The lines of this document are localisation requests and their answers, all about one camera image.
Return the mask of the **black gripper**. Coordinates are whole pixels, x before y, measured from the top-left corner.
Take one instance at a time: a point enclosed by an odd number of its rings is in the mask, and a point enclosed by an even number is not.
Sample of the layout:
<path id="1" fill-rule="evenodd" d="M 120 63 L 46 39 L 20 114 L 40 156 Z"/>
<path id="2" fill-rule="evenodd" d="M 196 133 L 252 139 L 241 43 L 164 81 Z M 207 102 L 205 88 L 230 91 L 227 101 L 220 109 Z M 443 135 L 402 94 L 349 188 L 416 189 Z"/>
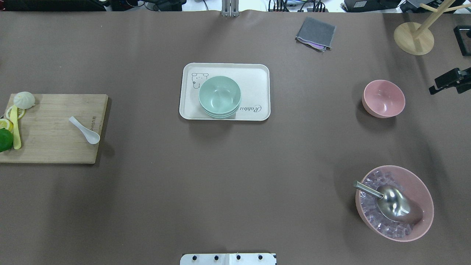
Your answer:
<path id="1" fill-rule="evenodd" d="M 429 87 L 431 95 L 451 87 L 456 87 L 458 94 L 464 93 L 471 89 L 471 68 L 469 67 L 464 70 L 454 68 L 437 77 L 435 84 L 435 86 Z"/>

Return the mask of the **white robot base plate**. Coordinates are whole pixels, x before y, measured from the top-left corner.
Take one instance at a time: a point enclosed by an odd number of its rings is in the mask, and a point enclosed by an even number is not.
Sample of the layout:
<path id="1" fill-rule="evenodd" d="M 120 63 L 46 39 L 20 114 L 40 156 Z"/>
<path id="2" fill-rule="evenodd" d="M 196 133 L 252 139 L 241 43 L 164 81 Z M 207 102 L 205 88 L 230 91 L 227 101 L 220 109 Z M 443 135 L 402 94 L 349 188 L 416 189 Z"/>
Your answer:
<path id="1" fill-rule="evenodd" d="M 276 265 L 272 253 L 200 253 L 184 254 L 180 265 Z"/>

